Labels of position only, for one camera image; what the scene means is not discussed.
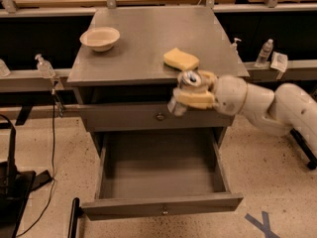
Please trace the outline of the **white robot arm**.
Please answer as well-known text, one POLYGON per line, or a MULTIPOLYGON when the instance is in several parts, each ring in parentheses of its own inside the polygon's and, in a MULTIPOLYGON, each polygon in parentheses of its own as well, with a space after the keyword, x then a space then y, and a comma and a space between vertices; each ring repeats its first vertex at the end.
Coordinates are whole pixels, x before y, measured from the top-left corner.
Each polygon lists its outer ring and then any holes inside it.
POLYGON ((275 136, 296 130, 317 156, 317 102, 293 83, 271 90, 233 75, 185 70, 177 77, 167 108, 181 116, 189 107, 243 115, 255 127, 275 136))

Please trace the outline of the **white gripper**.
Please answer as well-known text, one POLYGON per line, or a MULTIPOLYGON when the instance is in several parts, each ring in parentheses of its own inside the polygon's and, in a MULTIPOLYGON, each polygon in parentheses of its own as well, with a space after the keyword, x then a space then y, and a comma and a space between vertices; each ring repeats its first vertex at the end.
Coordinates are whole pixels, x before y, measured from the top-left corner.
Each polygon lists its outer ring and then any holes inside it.
POLYGON ((234 116, 238 114, 244 105, 247 96, 247 83, 239 77, 232 75, 217 76, 208 70, 198 71, 201 77, 201 86, 212 90, 213 93, 188 92, 179 88, 173 90, 176 101, 197 109, 212 108, 222 114, 234 116))

